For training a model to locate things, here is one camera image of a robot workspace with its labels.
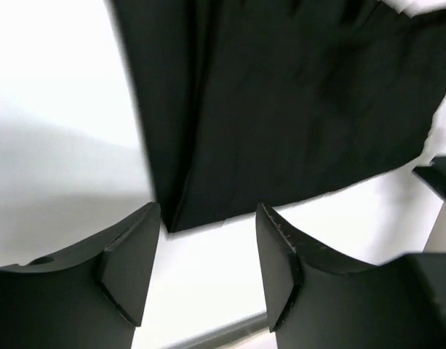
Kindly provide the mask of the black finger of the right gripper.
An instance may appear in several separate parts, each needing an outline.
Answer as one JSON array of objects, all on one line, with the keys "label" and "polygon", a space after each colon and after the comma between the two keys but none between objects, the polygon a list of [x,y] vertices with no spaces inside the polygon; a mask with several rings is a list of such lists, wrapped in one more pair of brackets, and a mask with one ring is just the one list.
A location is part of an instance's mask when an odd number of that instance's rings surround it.
[{"label": "black finger of the right gripper", "polygon": [[415,167],[413,174],[446,203],[446,155],[435,156],[429,165]]}]

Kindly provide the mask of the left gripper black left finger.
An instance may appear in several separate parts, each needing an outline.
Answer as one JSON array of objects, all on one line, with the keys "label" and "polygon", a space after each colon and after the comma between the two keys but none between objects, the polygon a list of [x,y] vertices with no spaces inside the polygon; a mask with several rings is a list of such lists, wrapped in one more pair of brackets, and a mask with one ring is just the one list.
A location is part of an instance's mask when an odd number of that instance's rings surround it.
[{"label": "left gripper black left finger", "polygon": [[27,265],[0,267],[0,348],[130,348],[141,325],[161,209]]}]

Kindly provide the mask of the black pleated skirt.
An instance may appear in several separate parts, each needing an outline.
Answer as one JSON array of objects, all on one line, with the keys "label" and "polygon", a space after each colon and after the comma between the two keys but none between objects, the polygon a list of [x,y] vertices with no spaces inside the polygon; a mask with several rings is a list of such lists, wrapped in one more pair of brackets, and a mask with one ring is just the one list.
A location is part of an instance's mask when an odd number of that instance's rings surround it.
[{"label": "black pleated skirt", "polygon": [[446,9],[112,1],[169,232],[416,159],[446,94]]}]

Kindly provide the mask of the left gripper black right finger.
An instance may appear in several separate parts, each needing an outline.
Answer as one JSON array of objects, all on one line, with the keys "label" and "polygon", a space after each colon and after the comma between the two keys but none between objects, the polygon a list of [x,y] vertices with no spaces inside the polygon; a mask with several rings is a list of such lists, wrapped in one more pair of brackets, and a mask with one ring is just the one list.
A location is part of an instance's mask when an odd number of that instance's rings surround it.
[{"label": "left gripper black right finger", "polygon": [[446,253],[375,266],[256,211],[268,327],[279,348],[446,348]]}]

